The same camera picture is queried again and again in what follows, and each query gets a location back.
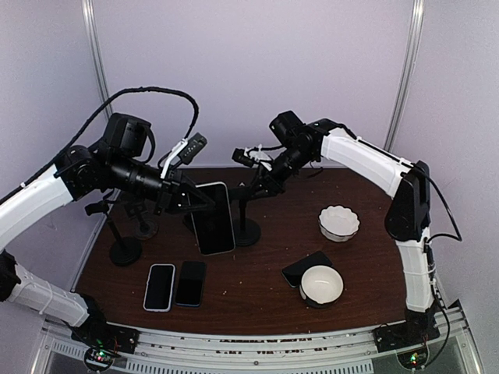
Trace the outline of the silver smartphone black screen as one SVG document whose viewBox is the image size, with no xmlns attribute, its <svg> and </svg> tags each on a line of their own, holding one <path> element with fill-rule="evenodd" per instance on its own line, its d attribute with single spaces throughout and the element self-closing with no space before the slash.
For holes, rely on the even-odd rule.
<svg viewBox="0 0 499 374">
<path fill-rule="evenodd" d="M 208 182 L 196 187 L 214 201 L 214 209 L 191 214 L 200 253 L 210 256 L 232 251 L 235 236 L 227 185 Z"/>
</svg>

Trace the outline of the black round-base clamp phone stand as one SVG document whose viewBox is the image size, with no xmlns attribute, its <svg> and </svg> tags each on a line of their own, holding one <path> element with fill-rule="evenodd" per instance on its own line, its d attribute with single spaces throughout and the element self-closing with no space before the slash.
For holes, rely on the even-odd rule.
<svg viewBox="0 0 499 374">
<path fill-rule="evenodd" d="M 229 202 L 238 202 L 239 217 L 232 220 L 235 244 L 237 247 L 249 247 L 255 245 L 261 237 L 259 224 L 249 219 L 246 215 L 247 203 L 250 201 L 250 188 L 240 182 L 236 187 L 228 190 Z"/>
</svg>

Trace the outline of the white-cased smartphone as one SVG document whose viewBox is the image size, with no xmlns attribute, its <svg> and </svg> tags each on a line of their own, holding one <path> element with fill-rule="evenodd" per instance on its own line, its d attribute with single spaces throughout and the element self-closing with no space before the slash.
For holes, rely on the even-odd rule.
<svg viewBox="0 0 499 374">
<path fill-rule="evenodd" d="M 175 266 L 170 263 L 150 267 L 143 308 L 148 312 L 168 312 L 172 306 Z"/>
</svg>

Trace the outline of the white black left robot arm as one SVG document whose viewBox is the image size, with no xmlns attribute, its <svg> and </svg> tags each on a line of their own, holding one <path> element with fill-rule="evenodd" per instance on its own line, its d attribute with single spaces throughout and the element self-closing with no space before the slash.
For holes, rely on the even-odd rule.
<svg viewBox="0 0 499 374">
<path fill-rule="evenodd" d="M 91 146 L 62 151 L 33 181 L 1 204 L 1 300 L 18 303 L 41 315 L 60 319 L 96 346 L 112 338 L 111 327 L 92 298 L 60 288 L 33 273 L 8 253 L 7 246 L 25 231 L 55 218 L 68 228 L 77 223 L 74 203 L 87 195 L 119 189 L 154 203 L 154 212 L 193 213 L 214 206 L 179 170 L 207 145 L 200 133 L 182 138 L 167 154 L 162 168 L 139 161 L 151 124 L 132 115 L 114 113 L 102 137 Z"/>
</svg>

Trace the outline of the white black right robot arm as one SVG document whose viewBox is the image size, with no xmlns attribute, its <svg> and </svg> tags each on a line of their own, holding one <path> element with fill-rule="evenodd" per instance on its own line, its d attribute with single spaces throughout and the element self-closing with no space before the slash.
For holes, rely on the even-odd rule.
<svg viewBox="0 0 499 374">
<path fill-rule="evenodd" d="M 286 111 L 269 128 L 278 139 L 276 156 L 264 146 L 242 152 L 257 166 L 251 198 L 282 194 L 285 182 L 311 161 L 333 161 L 377 187 L 387 201 L 382 227 L 398 250 L 405 283 L 405 319 L 392 333 L 407 344 L 438 337 L 427 164 L 388 153 L 328 118 L 305 123 Z"/>
</svg>

